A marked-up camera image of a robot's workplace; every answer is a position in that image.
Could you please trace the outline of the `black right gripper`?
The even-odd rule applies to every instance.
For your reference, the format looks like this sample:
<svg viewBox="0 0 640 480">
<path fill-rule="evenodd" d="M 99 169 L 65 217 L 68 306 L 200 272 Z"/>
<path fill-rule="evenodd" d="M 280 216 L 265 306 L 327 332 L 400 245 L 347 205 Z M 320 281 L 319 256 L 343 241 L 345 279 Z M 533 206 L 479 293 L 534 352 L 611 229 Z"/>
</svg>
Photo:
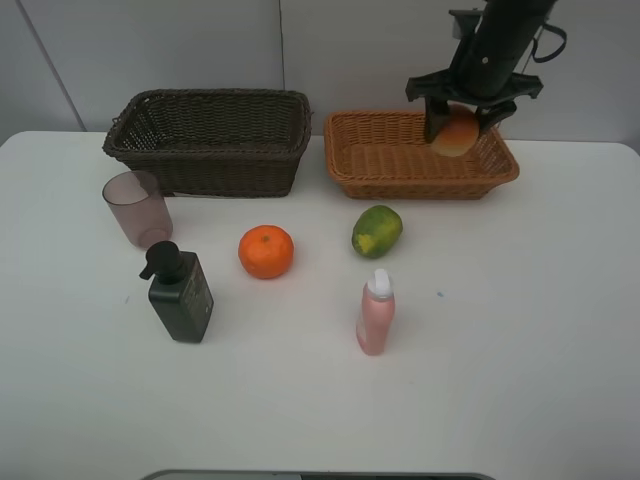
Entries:
<svg viewBox="0 0 640 480">
<path fill-rule="evenodd" d="M 498 89 L 492 85 L 467 88 L 457 81 L 449 69 L 444 69 L 409 78 L 405 93 L 410 102 L 418 98 L 426 99 L 424 137 L 428 144 L 432 144 L 449 121 L 447 101 L 478 106 L 475 117 L 479 134 L 484 135 L 517 111 L 517 105 L 512 100 L 521 96 L 535 99 L 542 89 L 539 77 L 519 73 L 512 73 Z"/>
</svg>

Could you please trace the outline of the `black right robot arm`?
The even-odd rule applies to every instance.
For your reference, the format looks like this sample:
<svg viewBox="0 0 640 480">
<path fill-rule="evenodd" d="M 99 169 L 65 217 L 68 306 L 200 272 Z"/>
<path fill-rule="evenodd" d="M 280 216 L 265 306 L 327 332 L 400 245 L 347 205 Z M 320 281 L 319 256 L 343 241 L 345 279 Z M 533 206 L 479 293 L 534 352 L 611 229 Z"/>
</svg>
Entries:
<svg viewBox="0 0 640 480">
<path fill-rule="evenodd" d="M 448 68 L 408 80 L 409 101 L 425 101 L 424 138 L 433 143 L 451 117 L 451 102 L 472 105 L 481 134 L 511 117 L 515 99 L 538 97 L 539 77 L 517 73 L 525 53 L 538 64 L 566 48 L 565 30 L 548 23 L 555 0 L 491 0 L 482 10 L 451 10 L 458 47 Z"/>
</svg>

